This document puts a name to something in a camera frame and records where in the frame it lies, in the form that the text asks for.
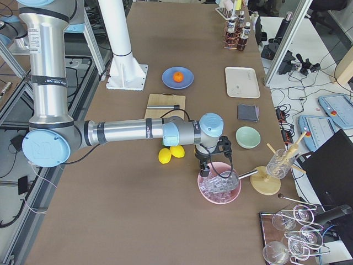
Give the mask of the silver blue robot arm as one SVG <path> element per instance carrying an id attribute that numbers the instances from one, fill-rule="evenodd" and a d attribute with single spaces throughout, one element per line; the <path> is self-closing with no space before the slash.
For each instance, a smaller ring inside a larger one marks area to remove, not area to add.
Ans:
<path id="1" fill-rule="evenodd" d="M 28 29 L 34 115 L 22 143 L 25 157 L 55 167 L 84 147 L 108 142 L 161 138 L 165 146 L 195 145 L 200 174 L 208 176 L 213 154 L 229 146 L 224 122 L 214 113 L 200 120 L 170 118 L 100 122 L 75 121 L 68 113 L 64 32 L 84 27 L 83 1 L 19 1 Z"/>

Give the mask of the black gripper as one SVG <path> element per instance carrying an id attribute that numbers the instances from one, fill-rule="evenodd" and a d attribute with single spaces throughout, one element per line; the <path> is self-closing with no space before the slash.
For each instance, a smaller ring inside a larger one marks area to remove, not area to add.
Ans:
<path id="1" fill-rule="evenodd" d="M 211 151 L 205 146 L 195 146 L 195 157 L 199 160 L 200 176 L 208 177 L 210 167 L 208 163 L 211 161 Z"/>

